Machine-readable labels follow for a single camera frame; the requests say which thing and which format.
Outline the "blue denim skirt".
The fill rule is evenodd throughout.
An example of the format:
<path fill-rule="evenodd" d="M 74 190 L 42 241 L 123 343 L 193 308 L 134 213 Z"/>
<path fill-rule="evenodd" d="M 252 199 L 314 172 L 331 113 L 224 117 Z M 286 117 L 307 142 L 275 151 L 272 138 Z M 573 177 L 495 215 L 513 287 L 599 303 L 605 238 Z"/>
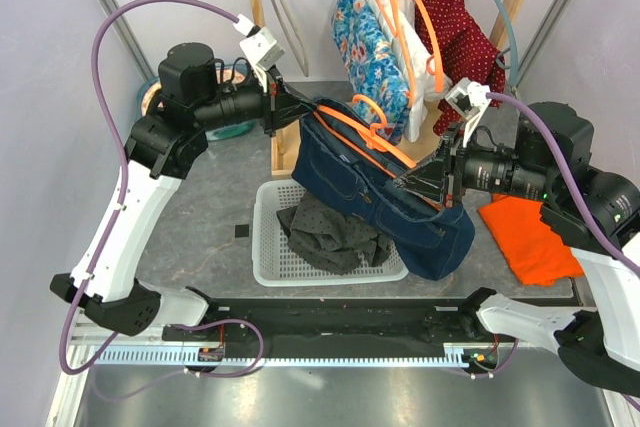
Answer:
<path fill-rule="evenodd" d="M 461 206 L 434 207 L 393 184 L 406 171 L 356 130 L 310 107 L 300 109 L 301 144 L 292 178 L 325 205 L 355 216 L 393 240 L 407 269 L 440 280 L 462 264 L 475 228 Z"/>

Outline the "grey dotted skirt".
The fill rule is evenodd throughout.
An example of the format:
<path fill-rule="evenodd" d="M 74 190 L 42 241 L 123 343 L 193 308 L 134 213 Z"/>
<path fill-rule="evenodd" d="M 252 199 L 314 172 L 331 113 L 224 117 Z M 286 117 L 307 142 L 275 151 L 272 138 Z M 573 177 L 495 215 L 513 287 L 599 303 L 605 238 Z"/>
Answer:
<path fill-rule="evenodd" d="M 391 239 L 365 221 L 342 214 L 305 193 L 300 202 L 276 212 L 289 249 L 312 267 L 346 275 L 362 262 L 381 266 Z"/>

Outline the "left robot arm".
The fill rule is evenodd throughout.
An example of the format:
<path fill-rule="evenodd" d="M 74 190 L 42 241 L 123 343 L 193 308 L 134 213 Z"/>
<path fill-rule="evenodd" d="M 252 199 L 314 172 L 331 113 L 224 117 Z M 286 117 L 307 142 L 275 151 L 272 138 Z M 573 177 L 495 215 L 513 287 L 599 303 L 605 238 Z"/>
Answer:
<path fill-rule="evenodd" d="M 252 67 L 234 84 L 223 81 L 223 65 L 202 43 L 169 50 L 158 68 L 160 88 L 124 145 L 126 165 L 87 256 L 51 280 L 55 295 L 78 304 L 100 327 L 136 336 L 153 324 L 184 324 L 198 340 L 218 332 L 220 318 L 208 309 L 207 296 L 137 280 L 141 254 L 164 207 L 207 150 L 207 132 L 256 120 L 274 135 L 317 108 L 276 67 L 263 77 Z"/>

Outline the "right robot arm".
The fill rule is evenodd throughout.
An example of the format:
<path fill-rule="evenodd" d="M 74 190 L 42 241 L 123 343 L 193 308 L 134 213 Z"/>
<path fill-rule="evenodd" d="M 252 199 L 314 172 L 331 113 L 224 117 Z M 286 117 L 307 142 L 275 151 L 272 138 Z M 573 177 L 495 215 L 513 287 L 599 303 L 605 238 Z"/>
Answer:
<path fill-rule="evenodd" d="M 583 382 L 639 393 L 639 190 L 591 165 L 594 128 L 566 104 L 499 101 L 520 114 L 515 145 L 484 147 L 455 123 L 437 149 L 395 180 L 399 189 L 451 208 L 476 190 L 536 201 L 542 221 L 568 246 L 594 308 L 532 305 L 481 288 L 464 303 L 467 339 L 502 334 L 557 355 Z"/>

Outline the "beige clothes hanger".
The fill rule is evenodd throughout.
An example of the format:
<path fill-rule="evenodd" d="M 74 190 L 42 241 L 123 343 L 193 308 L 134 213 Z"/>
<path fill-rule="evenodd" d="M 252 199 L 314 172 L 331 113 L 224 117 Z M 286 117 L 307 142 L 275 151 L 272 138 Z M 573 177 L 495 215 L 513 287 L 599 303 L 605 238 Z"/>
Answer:
<path fill-rule="evenodd" d="M 269 0 L 282 29 L 292 55 L 305 78 L 309 77 L 310 64 L 306 42 L 286 0 Z"/>

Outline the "orange hanger of denim skirt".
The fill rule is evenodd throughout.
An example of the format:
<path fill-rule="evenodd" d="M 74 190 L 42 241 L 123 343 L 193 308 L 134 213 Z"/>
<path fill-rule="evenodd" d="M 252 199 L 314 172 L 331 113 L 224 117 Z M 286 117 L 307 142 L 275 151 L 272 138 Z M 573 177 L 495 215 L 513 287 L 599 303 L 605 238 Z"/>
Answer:
<path fill-rule="evenodd" d="M 387 117 L 383 110 L 378 106 L 378 104 L 363 94 L 355 94 L 352 97 L 352 100 L 354 102 L 364 102 L 366 105 L 368 105 L 370 109 L 378 116 L 379 121 L 373 122 L 371 124 L 365 124 L 362 121 L 353 119 L 350 116 L 338 112 L 337 110 L 323 103 L 318 104 L 317 110 L 343 122 L 344 124 L 357 131 L 360 137 L 364 140 L 365 145 L 368 149 L 376 150 L 383 153 L 389 153 L 402 164 L 404 164 L 408 169 L 416 167 L 417 163 L 414 160 L 412 160 L 399 148 L 392 145 L 378 134 L 378 131 L 384 130 L 388 124 Z"/>

